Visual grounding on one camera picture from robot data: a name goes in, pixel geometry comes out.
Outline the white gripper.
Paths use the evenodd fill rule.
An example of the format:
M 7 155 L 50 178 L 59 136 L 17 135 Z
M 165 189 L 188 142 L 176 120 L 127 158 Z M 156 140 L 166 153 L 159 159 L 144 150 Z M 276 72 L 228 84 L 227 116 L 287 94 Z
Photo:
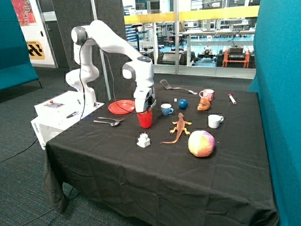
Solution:
M 136 87 L 134 98 L 137 113 L 153 109 L 157 103 L 155 99 L 155 87 Z

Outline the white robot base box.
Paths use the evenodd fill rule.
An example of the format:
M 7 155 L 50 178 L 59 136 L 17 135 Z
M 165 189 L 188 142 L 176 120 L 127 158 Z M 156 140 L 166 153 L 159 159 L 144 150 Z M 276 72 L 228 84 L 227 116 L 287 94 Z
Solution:
M 76 91 L 67 91 L 35 105 L 38 117 L 31 121 L 40 146 L 91 114 L 104 103 L 85 103 Z

